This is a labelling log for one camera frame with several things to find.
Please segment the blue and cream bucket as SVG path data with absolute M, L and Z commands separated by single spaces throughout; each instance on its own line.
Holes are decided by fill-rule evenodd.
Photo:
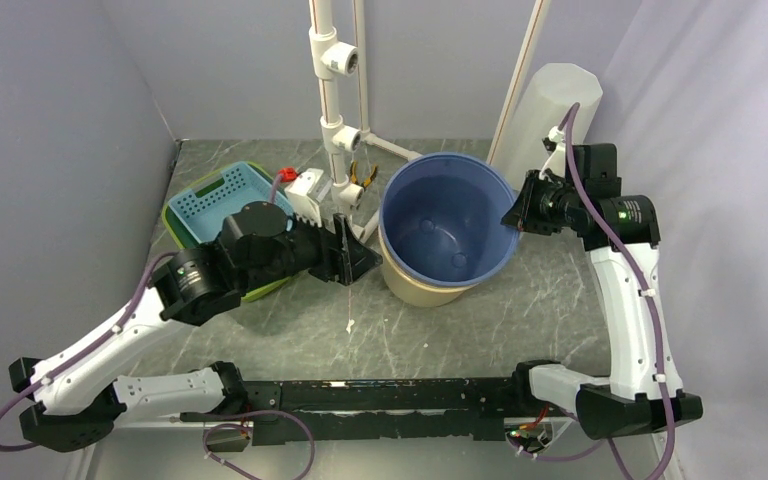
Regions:
M 427 154 L 388 180 L 379 207 L 383 249 L 409 276 L 435 287 L 468 287 L 501 271 L 519 233 L 502 224 L 516 192 L 484 161 Z

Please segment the white octagonal plastic container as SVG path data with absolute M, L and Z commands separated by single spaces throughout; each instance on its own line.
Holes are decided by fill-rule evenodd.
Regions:
M 572 63 L 547 63 L 531 77 L 512 117 L 506 122 L 491 166 L 512 189 L 521 189 L 528 171 L 546 163 L 542 143 L 573 103 L 580 104 L 573 142 L 582 144 L 603 96 L 597 76 Z

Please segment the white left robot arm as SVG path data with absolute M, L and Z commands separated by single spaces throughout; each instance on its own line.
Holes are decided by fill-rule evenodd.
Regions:
M 381 261 L 341 214 L 327 227 L 272 203 L 245 205 L 215 239 L 155 259 L 127 304 L 79 341 L 10 365 L 14 391 L 30 402 L 19 417 L 24 447 L 72 452 L 124 424 L 177 413 L 239 417 L 250 401 L 230 362 L 159 377 L 126 370 L 162 340 L 238 308 L 251 290 L 301 272 L 347 286 Z

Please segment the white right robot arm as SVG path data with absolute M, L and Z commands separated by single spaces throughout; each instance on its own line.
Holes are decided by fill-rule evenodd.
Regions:
M 590 376 L 548 360 L 521 363 L 511 401 L 534 415 L 548 403 L 574 415 L 593 440 L 667 431 L 700 419 L 702 399 L 684 390 L 658 297 L 657 214 L 643 195 L 624 195 L 617 149 L 575 145 L 563 176 L 526 174 L 501 223 L 520 233 L 568 228 L 581 240 L 610 342 L 610 373 Z

